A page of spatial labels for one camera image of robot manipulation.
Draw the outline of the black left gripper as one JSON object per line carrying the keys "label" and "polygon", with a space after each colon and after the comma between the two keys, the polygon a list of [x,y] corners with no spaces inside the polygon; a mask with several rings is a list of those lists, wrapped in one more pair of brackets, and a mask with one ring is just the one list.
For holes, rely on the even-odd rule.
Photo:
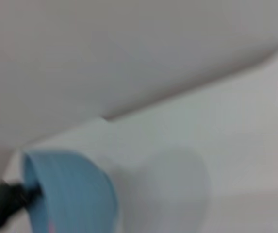
{"label": "black left gripper", "polygon": [[7,220],[42,195],[39,185],[25,187],[21,184],[0,183],[0,228]]}

